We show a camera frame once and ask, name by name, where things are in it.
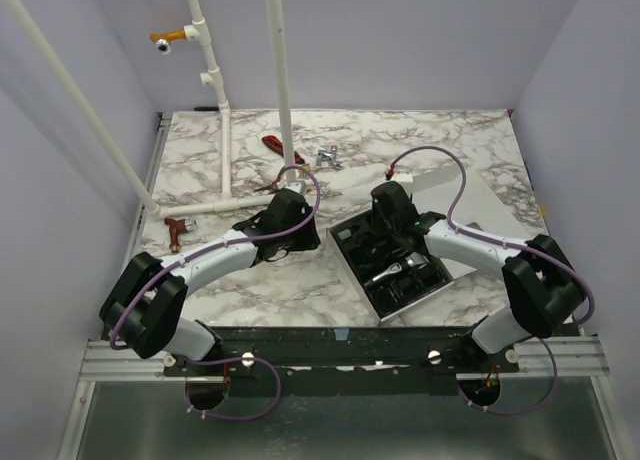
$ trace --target white wall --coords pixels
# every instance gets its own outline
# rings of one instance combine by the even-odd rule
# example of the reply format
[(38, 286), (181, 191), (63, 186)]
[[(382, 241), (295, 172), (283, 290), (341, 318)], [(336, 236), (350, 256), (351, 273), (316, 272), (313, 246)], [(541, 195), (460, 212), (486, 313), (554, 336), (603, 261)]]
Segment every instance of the white wall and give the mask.
[[(154, 109), (96, 0), (23, 0), (138, 172)], [(137, 200), (0, 2), (0, 445), (55, 458)]]
[(516, 108), (547, 222), (595, 294), (591, 328), (640, 451), (640, 0), (578, 0)]
[[(156, 108), (215, 105), (185, 0), (99, 0)], [(264, 0), (201, 0), (231, 106), (275, 107)], [(284, 0), (296, 108), (511, 108), (575, 0)]]

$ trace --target white marble surface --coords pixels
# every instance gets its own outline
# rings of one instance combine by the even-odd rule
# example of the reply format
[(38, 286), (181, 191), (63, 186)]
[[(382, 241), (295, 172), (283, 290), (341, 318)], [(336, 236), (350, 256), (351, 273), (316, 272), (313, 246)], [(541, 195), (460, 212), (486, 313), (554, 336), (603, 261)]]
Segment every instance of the white marble surface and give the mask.
[[(369, 112), (305, 110), (292, 114), (296, 150), (315, 165), (319, 148), (338, 145), (344, 168), (315, 168), (322, 183), (318, 233), (369, 208), (370, 191), (384, 181), (383, 172), (397, 155), (418, 145), (440, 145), (477, 170), (500, 200), (532, 235), (544, 224), (527, 179), (523, 161), (505, 111)], [(282, 160), (261, 142), (278, 131), (276, 111), (233, 112), (232, 191), (253, 195), (277, 174)], [(162, 157), (153, 196), (164, 205), (210, 202), (220, 191), (219, 116), (177, 112)], [(420, 152), (403, 161), (414, 173), (426, 172), (448, 159)], [(308, 197), (310, 203), (314, 196)], [(183, 235), (183, 251), (213, 240), (232, 224), (258, 209), (196, 215), (198, 230)], [(168, 231), (148, 220), (142, 249), (152, 255), (168, 252)], [(364, 305), (340, 281), (332, 251), (322, 245), (313, 252), (292, 253), (277, 263), (260, 264), (213, 282), (192, 295), (183, 315), (212, 325), (373, 326)], [(506, 304), (501, 282), (473, 273), (456, 281), (390, 325), (471, 325)]]

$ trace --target screwdriver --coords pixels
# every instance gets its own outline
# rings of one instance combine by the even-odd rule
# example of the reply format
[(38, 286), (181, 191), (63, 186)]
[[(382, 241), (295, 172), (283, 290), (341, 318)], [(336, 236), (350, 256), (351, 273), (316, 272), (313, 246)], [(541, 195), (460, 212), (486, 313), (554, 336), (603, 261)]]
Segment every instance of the screwdriver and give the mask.
[[(262, 143), (264, 143), (272, 152), (276, 152), (281, 157), (284, 157), (282, 142), (278, 140), (278, 137), (276, 137), (275, 135), (267, 135), (266, 137), (262, 137)], [(304, 165), (305, 163), (307, 163), (298, 152), (295, 152), (295, 159), (297, 165)]]

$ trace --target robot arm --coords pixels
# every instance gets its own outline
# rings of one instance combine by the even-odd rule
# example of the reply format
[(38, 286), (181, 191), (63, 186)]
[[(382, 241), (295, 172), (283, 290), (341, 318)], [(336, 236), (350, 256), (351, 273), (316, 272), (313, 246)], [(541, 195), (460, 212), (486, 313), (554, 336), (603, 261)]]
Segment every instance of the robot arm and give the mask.
[[(164, 350), (201, 360), (216, 344), (216, 335), (206, 325), (180, 317), (186, 298), (205, 285), (229, 273), (254, 267), (280, 251), (316, 249), (320, 239), (313, 220), (290, 235), (275, 235), (299, 225), (311, 214), (311, 207), (300, 193), (304, 189), (304, 184), (294, 184), (280, 190), (266, 210), (189, 252), (164, 258), (154, 258), (146, 252), (136, 255), (103, 304), (100, 319), (113, 330), (144, 285), (165, 267), (178, 262), (180, 265), (162, 276), (153, 291), (131, 311), (119, 337), (141, 358)], [(216, 244), (228, 246), (212, 249)]]
[(494, 245), (454, 230), (442, 214), (419, 214), (396, 182), (376, 187), (371, 195), (372, 229), (378, 235), (392, 236), (409, 252), (455, 260), (504, 281), (509, 306), (482, 320), (471, 332), (473, 344), (485, 353), (496, 353), (531, 336), (551, 336), (584, 301), (585, 293), (566, 272), (532, 253), (507, 247), (526, 246), (571, 267), (547, 235), (512, 239), (464, 227), (499, 244)]

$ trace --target metal floor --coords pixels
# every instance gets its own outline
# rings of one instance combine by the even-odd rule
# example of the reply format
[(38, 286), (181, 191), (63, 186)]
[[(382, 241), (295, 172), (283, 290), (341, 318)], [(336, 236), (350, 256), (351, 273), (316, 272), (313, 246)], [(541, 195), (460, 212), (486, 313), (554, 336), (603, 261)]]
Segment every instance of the metal floor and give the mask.
[[(538, 401), (548, 380), (507, 380), (501, 408)], [(154, 459), (613, 459), (591, 381), (561, 378), (539, 412), (486, 415), (459, 397), (287, 397), (267, 417), (231, 423), (186, 413), (183, 385), (97, 386), (78, 458)], [(230, 399), (227, 413), (268, 399)]]

